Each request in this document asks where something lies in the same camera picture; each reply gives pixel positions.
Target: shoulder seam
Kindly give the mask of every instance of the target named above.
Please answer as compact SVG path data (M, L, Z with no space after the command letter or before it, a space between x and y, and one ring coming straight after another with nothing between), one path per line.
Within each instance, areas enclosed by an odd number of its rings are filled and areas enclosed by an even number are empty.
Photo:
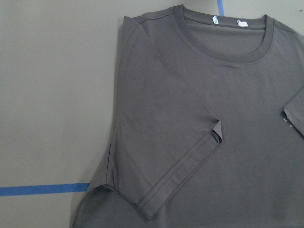
M300 36L298 32L292 30L292 28L289 28L289 29L288 29L288 28L284 28L284 27L282 27L281 25L279 25L278 23L275 23L275 25L276 25L278 28L282 29L282 30L285 30L285 31L287 31L287 32L291 32L291 33L296 34L301 40L304 41L304 38L303 38L302 36Z
M146 20L149 20L149 19L159 19L159 18L163 18L163 17L166 17L166 16L172 14L172 9L171 8L167 8L167 9L163 9L163 10L165 12L163 14L160 14L160 15L156 15L156 16L151 15L151 14L159 12L159 11L147 12L147 13L144 13L144 14L142 14L140 16L133 17L132 19L136 20L137 23L142 24Z

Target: cotton fabric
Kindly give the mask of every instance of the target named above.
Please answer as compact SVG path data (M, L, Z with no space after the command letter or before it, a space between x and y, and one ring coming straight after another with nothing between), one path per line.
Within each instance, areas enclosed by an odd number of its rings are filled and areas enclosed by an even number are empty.
M124 16L111 144L73 227L304 227L304 36L213 17Z

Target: gray t-shirt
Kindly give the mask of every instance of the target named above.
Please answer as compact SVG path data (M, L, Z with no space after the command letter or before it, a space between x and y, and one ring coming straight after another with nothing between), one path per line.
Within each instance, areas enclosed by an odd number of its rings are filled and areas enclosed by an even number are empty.
M304 227L303 35L183 5L123 22L111 144L73 227Z

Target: blue painter's tape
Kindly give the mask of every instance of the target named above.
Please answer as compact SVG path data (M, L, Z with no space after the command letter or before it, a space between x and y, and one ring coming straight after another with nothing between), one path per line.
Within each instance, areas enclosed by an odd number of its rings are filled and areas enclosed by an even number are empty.
M86 191L90 183L51 184L0 188L0 196L38 195Z
M222 0L218 0L218 12L220 16L224 16L224 7L223 7L223 1Z

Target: short sleeve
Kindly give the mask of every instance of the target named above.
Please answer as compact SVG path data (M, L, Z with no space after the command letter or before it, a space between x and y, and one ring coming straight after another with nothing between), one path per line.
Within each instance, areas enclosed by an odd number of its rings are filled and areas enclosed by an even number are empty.
M104 186L148 218L222 143L221 121L124 17L114 126Z
M283 107L283 115L304 136L304 87Z

